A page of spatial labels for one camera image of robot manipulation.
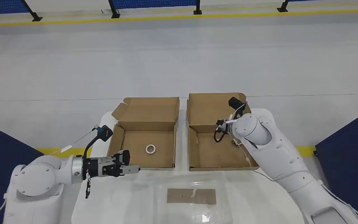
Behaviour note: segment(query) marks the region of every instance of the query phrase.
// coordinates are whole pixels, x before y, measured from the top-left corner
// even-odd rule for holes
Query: black post
[[[119,18],[121,16],[121,14],[117,13],[117,10],[113,4],[113,0],[108,0],[108,2],[110,3],[110,6],[111,6],[112,18]]]
[[[201,10],[200,10],[200,0],[196,0],[196,10],[194,10],[194,15],[201,15]]]
[[[285,0],[285,2],[282,3],[281,8],[277,8],[277,10],[279,10],[279,12],[288,12],[286,7],[289,2],[290,2],[290,0]]]
[[[21,2],[22,2],[22,4],[27,8],[27,10],[29,11],[29,13],[33,16],[33,22],[38,22],[38,21],[40,21],[40,20],[42,20],[42,17],[39,17],[37,14],[36,14],[36,12],[33,12],[31,9],[30,9],[30,7],[29,7],[29,5],[25,2],[25,0],[21,0]]]

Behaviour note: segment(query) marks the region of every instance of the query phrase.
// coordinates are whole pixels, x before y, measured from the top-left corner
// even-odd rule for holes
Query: cardboard piece
[[[216,204],[215,189],[169,188],[167,203]]]
[[[187,120],[189,124],[188,156],[190,171],[258,168],[255,160],[241,145],[251,161],[252,168],[249,166],[245,154],[239,147],[232,144],[230,136],[226,135],[219,143],[214,141],[216,121],[227,119],[230,114],[234,113],[234,109],[228,104],[229,99],[233,96],[241,102],[246,102],[246,96],[241,93],[189,94]],[[247,105],[244,113],[250,112],[251,110]]]
[[[175,167],[179,97],[125,98],[112,113],[118,120],[107,155],[130,151],[130,164],[147,169]],[[145,148],[153,144],[154,154]]]

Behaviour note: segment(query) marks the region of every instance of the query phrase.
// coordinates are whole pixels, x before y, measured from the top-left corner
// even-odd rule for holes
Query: tape roll
[[[153,151],[149,152],[149,151],[148,151],[148,148],[149,148],[149,147],[153,147]],[[153,144],[150,144],[150,145],[148,145],[148,146],[145,148],[145,151],[146,151],[148,154],[153,154],[153,153],[156,152],[156,147],[155,147]]]

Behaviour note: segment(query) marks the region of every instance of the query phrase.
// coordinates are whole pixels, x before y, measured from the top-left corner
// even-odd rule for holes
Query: white table
[[[113,128],[116,119],[112,112],[104,114],[102,125]],[[185,111],[179,113],[177,131],[176,168],[173,171],[146,171],[119,178],[91,179],[91,195],[85,199],[86,181],[82,183],[76,206],[72,214],[72,224],[156,224],[153,223],[153,196],[148,188],[138,184],[151,178],[166,178],[177,175],[195,175],[187,165],[187,130]],[[91,157],[107,155],[110,139],[97,141],[93,145]],[[272,223],[302,224],[298,207],[288,193],[277,183],[272,183],[252,171],[200,172],[201,174],[224,177],[233,223]]]

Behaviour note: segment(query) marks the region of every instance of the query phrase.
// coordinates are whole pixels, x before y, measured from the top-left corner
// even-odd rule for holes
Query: white floor
[[[357,58],[358,15],[1,27],[0,130],[64,147],[128,96],[238,91],[315,145],[357,117]]]

